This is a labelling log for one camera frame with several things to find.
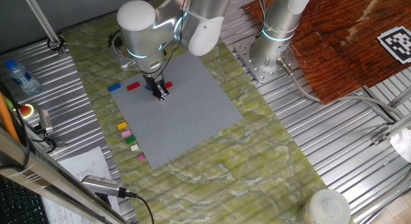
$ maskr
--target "red lego brick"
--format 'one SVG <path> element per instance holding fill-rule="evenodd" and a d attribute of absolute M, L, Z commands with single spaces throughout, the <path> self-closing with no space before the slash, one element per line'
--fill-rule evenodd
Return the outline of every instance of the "red lego brick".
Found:
<path fill-rule="evenodd" d="M 138 87 L 140 87 L 139 82 L 135 82 L 135 83 L 132 83 L 129 86 L 127 86 L 127 90 L 131 91 L 131 90 L 136 89 Z"/>
<path fill-rule="evenodd" d="M 168 88 L 170 88 L 170 87 L 172 87 L 173 86 L 173 83 L 172 82 L 167 82 L 166 83 L 166 89 L 168 89 Z"/>

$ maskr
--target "green marble mat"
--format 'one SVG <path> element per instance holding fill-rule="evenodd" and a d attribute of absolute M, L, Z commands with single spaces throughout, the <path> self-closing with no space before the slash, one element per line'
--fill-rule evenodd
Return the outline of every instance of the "green marble mat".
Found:
<path fill-rule="evenodd" d="M 107 48 L 118 29 L 113 13 L 64 38 L 121 179 L 147 200 L 155 222 L 296 223 L 300 207 L 326 186 L 221 40 L 200 59 L 244 119 L 156 170 L 137 159 L 142 153 L 121 138 L 116 125 L 124 118 L 107 91 L 138 73 L 122 71 Z M 151 223 L 144 204 L 131 201 L 139 221 Z"/>

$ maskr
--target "wire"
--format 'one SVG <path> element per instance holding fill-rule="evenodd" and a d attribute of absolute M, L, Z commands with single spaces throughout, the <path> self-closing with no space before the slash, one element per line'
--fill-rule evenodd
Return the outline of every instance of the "wire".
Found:
<path fill-rule="evenodd" d="M 294 81 L 294 83 L 296 84 L 296 86 L 298 87 L 298 89 L 304 94 L 304 96 L 306 96 L 308 99 L 313 100 L 313 101 L 318 101 L 321 102 L 320 99 L 316 98 L 315 96 L 312 96 L 310 94 L 308 94 L 300 85 L 300 83 L 297 81 L 297 79 L 295 78 L 294 75 L 291 75 L 291 79 Z M 336 99 L 336 101 L 343 101 L 343 100 L 348 100 L 348 99 L 360 99 L 360 100 L 364 100 L 364 101 L 368 101 L 371 103 L 375 103 L 377 105 L 381 105 L 383 108 L 386 108 L 387 110 L 391 111 L 393 114 L 395 114 L 396 116 L 398 116 L 398 118 L 403 119 L 404 116 L 402 114 L 400 114 L 395 108 L 392 108 L 388 105 L 386 105 L 385 103 L 376 100 L 374 98 L 368 98 L 365 96 L 344 96 L 342 98 L 338 98 Z"/>
<path fill-rule="evenodd" d="M 368 90 L 365 90 L 365 89 L 364 89 L 364 92 L 367 93 L 367 95 L 368 95 L 370 98 L 373 98 L 373 96 L 371 96 L 371 94 L 368 92 Z M 389 119 L 391 119 L 391 121 L 393 121 L 393 122 L 396 122 L 396 121 L 397 121 L 397 120 L 396 120 L 395 118 L 393 118 L 392 115 L 389 114 L 381 105 L 377 105 L 377 106 L 379 106 L 379 108 L 381 109 L 381 111 L 383 111 L 384 114 L 385 114 Z"/>
<path fill-rule="evenodd" d="M 147 209 L 148 209 L 148 212 L 150 213 L 150 217 L 152 218 L 152 224 L 154 224 L 153 213 L 152 213 L 152 210 L 150 210 L 150 207 L 148 206 L 146 200 L 144 200 L 143 198 L 141 198 L 141 197 L 138 196 L 138 195 L 135 195 L 134 197 L 135 197 L 135 198 L 138 198 L 138 199 L 140 199 L 142 202 L 144 202 L 144 204 L 146 205 L 146 207 L 147 207 Z"/>
<path fill-rule="evenodd" d="M 19 136 L 17 136 L 17 132 L 15 131 L 14 124 L 12 117 L 10 116 L 10 112 L 8 111 L 8 107 L 6 102 L 4 101 L 3 95 L 0 92 L 0 114 L 3 118 L 4 125 L 8 134 L 10 134 L 16 141 L 20 142 Z"/>
<path fill-rule="evenodd" d="M 261 26 L 258 29 L 258 32 L 254 35 L 254 36 L 259 36 L 261 34 L 261 32 L 263 32 L 264 29 L 264 25 L 265 25 L 265 1 L 264 0 L 258 0 L 259 4 L 261 6 L 261 10 L 263 11 L 263 23 L 261 24 Z"/>
<path fill-rule="evenodd" d="M 14 98 L 12 97 L 12 94 L 10 93 L 10 91 L 1 82 L 0 82 L 0 92 L 2 94 L 4 94 L 4 96 L 6 96 L 6 98 L 13 103 L 13 106 L 16 109 L 16 111 L 21 108 L 20 104 L 18 104 L 18 102 L 16 102 L 14 100 Z M 25 147 L 26 147 L 26 157 L 24 159 L 24 163 L 23 163 L 22 166 L 10 164 L 10 165 L 0 166 L 0 169 L 12 168 L 12 169 L 20 169 L 18 171 L 22 171 L 22 170 L 25 170 L 27 168 L 27 164 L 28 164 L 28 161 L 29 161 L 29 158 L 30 158 L 30 142 L 29 142 L 29 139 L 28 139 L 28 136 L 27 136 L 27 131 L 26 131 L 26 127 L 24 125 L 24 120 L 23 120 L 20 112 L 17 111 L 16 113 L 17 113 L 17 117 L 19 118 L 20 125 L 21 125 L 20 140 L 21 140 L 21 143 L 23 145 L 25 145 Z"/>
<path fill-rule="evenodd" d="M 157 79 L 160 75 L 162 76 L 162 72 L 166 69 L 168 63 L 170 62 L 171 58 L 173 57 L 173 54 L 174 54 L 175 50 L 177 50 L 177 48 L 179 48 L 180 45 L 181 45 L 182 30 L 183 30 L 183 26 L 182 26 L 182 25 L 183 25 L 183 22 L 184 22 L 184 5 L 185 5 L 185 4 L 186 4 L 186 0 L 183 0 L 183 2 L 182 2 L 182 7 L 181 7 L 181 29 L 180 29 L 179 44 L 178 44 L 177 47 L 175 47 L 175 49 L 171 52 L 170 57 L 169 57 L 169 59 L 168 59 L 167 62 L 166 62 L 166 65 L 162 68 L 160 74 L 158 74 L 158 75 L 154 78 L 154 80 Z"/>
<path fill-rule="evenodd" d="M 34 142 L 46 142 L 47 144 L 51 145 L 51 149 L 47 151 L 46 153 L 53 152 L 57 148 L 56 142 L 53 139 L 47 138 L 45 133 L 43 133 L 43 135 L 44 135 L 43 140 L 36 140 L 36 139 L 31 139 L 31 140 Z"/>

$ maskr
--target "yellow lego brick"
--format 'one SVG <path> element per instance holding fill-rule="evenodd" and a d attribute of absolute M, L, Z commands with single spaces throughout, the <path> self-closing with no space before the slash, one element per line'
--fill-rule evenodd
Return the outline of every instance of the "yellow lego brick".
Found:
<path fill-rule="evenodd" d="M 127 123 L 126 123 L 126 122 L 123 122 L 123 123 L 117 125 L 118 130 L 122 130 L 122 129 L 124 129 L 125 127 L 127 127 Z"/>

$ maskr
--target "orange pole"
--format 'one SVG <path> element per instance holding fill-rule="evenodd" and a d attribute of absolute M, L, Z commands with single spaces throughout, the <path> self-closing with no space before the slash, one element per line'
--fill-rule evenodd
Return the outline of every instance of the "orange pole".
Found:
<path fill-rule="evenodd" d="M 12 121 L 12 117 L 10 116 L 10 112 L 8 111 L 8 107 L 6 102 L 4 101 L 3 95 L 0 92 L 0 114 L 3 117 L 4 125 L 6 126 L 6 131 L 10 134 L 16 141 L 20 142 L 19 136 L 17 136 L 17 132 L 15 132 L 14 124 Z"/>

